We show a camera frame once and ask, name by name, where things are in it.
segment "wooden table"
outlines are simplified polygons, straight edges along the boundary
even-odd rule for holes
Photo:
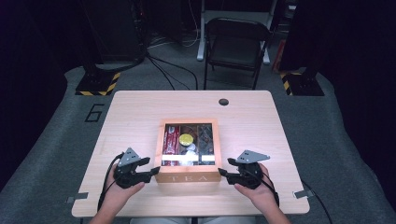
[[[225,98],[229,104],[219,104]],[[108,165],[128,147],[150,163],[137,172],[154,167],[157,135],[162,119],[216,118],[222,168],[237,173],[228,158],[245,149],[269,155],[268,168],[286,214],[309,210],[306,198],[296,199],[303,189],[290,147],[269,91],[118,91],[108,110],[91,161],[79,189],[87,199],[76,200],[75,217],[93,217]],[[228,185],[218,183],[159,184],[151,178],[119,212],[120,217],[213,217],[259,215],[250,200]]]

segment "gray carpet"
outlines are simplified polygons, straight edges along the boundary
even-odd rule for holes
[[[269,50],[276,56],[278,40]],[[167,44],[150,48],[151,55],[190,69],[203,87],[204,63],[196,61],[198,43],[192,47]],[[107,64],[117,67],[121,64]],[[161,63],[164,70],[194,90],[192,75]],[[75,87],[82,68],[66,74],[68,89],[46,130],[0,194],[0,223],[79,223],[72,217],[73,204],[65,199],[78,192],[113,94],[77,96]],[[186,87],[172,78],[176,90]],[[395,212],[384,197],[370,168],[360,159],[347,136],[331,83],[318,75],[324,97],[288,96],[271,65],[263,65],[258,90],[273,94],[300,176],[326,205],[333,223],[396,223]],[[240,90],[235,86],[209,83],[210,90]],[[172,90],[149,60],[120,75],[115,91]],[[98,122],[84,122],[94,104],[103,113]],[[289,216],[293,223],[329,223],[315,197],[310,211]],[[115,223],[128,223],[117,218]]]

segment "black chair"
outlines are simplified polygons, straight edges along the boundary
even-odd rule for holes
[[[262,66],[262,57],[270,38],[267,27],[256,21],[241,21],[227,18],[215,18],[209,21],[205,30],[205,84],[217,81],[256,89],[257,80]],[[235,81],[231,76],[223,79],[209,79],[207,66],[222,66],[246,71],[252,71],[249,82]]]

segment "dark curtain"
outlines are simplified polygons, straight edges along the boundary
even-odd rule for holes
[[[1,189],[62,101],[64,73],[81,66],[67,37],[70,20],[79,22],[87,52],[98,61],[78,0],[0,3]]]
[[[346,131],[377,175],[393,208],[395,7],[390,0],[300,0],[280,65],[282,70],[313,66],[330,80]]]

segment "hazard stripe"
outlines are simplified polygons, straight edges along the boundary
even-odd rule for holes
[[[111,92],[116,88],[117,81],[119,80],[120,73],[114,75],[113,79],[111,80],[110,85],[107,88],[107,91],[76,91],[76,95],[85,95],[85,96],[92,96],[92,95],[110,95]]]
[[[282,78],[283,87],[285,88],[286,94],[293,95],[293,93],[291,92],[291,89],[290,89],[289,82],[286,79],[286,74],[281,74],[280,77]]]

